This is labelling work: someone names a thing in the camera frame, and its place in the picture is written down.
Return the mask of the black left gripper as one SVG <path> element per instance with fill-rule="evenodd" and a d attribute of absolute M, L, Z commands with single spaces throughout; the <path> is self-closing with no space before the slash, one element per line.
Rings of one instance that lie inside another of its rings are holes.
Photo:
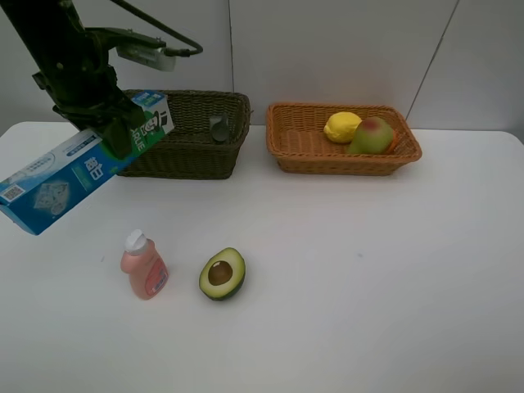
<path fill-rule="evenodd" d="M 116 159 L 125 159 L 131 154 L 131 133 L 142 125 L 145 116 L 118 88 L 112 66 L 105 65 L 100 72 L 55 70 L 50 75 L 39 71 L 33 79 L 51 97 L 57 114 L 80 130 L 100 131 Z"/>

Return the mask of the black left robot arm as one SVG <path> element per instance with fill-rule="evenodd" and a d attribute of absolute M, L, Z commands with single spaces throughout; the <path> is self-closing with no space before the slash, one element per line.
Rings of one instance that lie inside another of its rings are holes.
<path fill-rule="evenodd" d="M 70 1 L 3 1 L 1 8 L 38 66 L 33 78 L 53 111 L 78 130 L 92 130 L 123 160 L 142 110 L 117 86 L 101 38 L 82 25 Z"/>

